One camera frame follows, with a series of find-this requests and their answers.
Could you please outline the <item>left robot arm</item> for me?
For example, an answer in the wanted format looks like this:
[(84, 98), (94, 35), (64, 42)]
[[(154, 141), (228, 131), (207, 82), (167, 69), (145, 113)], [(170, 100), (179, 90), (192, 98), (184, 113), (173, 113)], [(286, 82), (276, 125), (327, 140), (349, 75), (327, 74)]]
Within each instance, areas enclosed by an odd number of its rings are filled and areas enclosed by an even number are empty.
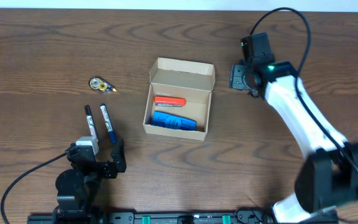
[(65, 151), (71, 169), (56, 179), (60, 223), (107, 223), (106, 212), (94, 204), (103, 179), (115, 179), (126, 171), (124, 141), (118, 140), (111, 151), (112, 161), (98, 162), (96, 138), (82, 137)]

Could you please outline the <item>cardboard box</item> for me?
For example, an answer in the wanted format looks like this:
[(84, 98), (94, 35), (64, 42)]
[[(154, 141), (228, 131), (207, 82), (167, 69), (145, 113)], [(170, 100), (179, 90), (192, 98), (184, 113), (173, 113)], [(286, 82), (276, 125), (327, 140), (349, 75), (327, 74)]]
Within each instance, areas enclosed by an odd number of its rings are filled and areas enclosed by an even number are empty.
[[(149, 72), (143, 127), (147, 134), (203, 141), (208, 133), (209, 110), (215, 84), (215, 67), (209, 63), (191, 62), (159, 57)], [(155, 97), (183, 98), (183, 106), (159, 106)], [(156, 126), (152, 120), (156, 112), (167, 113), (195, 121), (195, 129), (177, 129), (173, 121), (168, 127)]]

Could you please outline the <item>correction tape dispenser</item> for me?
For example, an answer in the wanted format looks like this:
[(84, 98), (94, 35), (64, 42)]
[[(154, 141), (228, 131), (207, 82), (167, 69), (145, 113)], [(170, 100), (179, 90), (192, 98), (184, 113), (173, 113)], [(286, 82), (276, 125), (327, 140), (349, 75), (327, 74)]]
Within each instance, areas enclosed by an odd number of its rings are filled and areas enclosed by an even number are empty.
[(99, 91), (101, 93), (106, 93), (110, 91), (117, 92), (117, 89), (101, 76), (95, 76), (90, 78), (88, 85), (92, 90)]

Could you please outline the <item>blue plastic tool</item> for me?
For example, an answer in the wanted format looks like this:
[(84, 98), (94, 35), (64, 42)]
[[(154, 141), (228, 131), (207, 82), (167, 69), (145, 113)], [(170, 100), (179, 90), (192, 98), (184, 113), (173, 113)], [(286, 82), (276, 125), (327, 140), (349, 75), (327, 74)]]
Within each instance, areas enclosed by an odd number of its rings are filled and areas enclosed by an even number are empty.
[(177, 116), (174, 114), (155, 111), (152, 116), (151, 125), (168, 129), (180, 129), (184, 131), (195, 131), (197, 122)]

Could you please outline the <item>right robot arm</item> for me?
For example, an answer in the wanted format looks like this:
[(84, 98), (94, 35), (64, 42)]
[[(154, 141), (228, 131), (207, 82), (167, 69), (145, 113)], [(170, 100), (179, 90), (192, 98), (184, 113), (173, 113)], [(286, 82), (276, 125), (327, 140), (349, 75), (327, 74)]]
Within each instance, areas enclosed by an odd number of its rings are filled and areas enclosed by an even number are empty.
[(270, 223), (330, 222), (330, 210), (358, 200), (358, 142), (350, 143), (319, 111), (289, 61), (278, 62), (266, 33), (241, 39), (244, 60), (229, 86), (261, 97), (283, 119), (305, 159), (295, 191), (272, 206)]

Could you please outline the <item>red stapler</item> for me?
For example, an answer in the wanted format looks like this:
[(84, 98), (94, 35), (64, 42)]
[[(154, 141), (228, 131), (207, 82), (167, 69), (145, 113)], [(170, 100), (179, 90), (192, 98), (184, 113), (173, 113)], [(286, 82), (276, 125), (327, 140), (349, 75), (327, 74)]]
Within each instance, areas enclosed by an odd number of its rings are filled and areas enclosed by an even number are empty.
[(186, 105), (186, 100), (184, 98), (176, 98), (171, 96), (155, 96), (154, 103), (156, 106), (183, 107)]

